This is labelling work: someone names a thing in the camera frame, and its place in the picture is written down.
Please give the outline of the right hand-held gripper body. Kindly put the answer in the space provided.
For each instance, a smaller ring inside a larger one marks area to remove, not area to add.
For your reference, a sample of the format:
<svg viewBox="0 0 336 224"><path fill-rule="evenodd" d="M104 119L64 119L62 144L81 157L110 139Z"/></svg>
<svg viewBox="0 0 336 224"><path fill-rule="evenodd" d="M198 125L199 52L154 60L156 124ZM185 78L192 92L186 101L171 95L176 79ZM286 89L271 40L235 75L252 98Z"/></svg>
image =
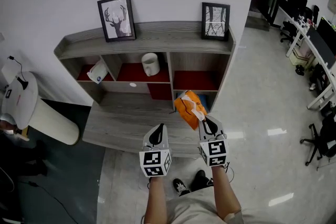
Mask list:
<svg viewBox="0 0 336 224"><path fill-rule="evenodd" d="M198 149L208 167L225 166L227 163L225 140L199 142Z"/></svg>

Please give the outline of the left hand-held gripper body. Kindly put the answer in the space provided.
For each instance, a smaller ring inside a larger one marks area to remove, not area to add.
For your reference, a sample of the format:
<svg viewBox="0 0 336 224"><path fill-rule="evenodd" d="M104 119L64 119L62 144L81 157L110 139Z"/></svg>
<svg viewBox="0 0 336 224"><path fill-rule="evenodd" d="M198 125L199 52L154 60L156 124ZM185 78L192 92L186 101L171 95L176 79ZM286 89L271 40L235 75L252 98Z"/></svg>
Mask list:
<svg viewBox="0 0 336 224"><path fill-rule="evenodd" d="M140 167L145 177L166 176L172 163L171 151L159 148L146 148L139 152Z"/></svg>

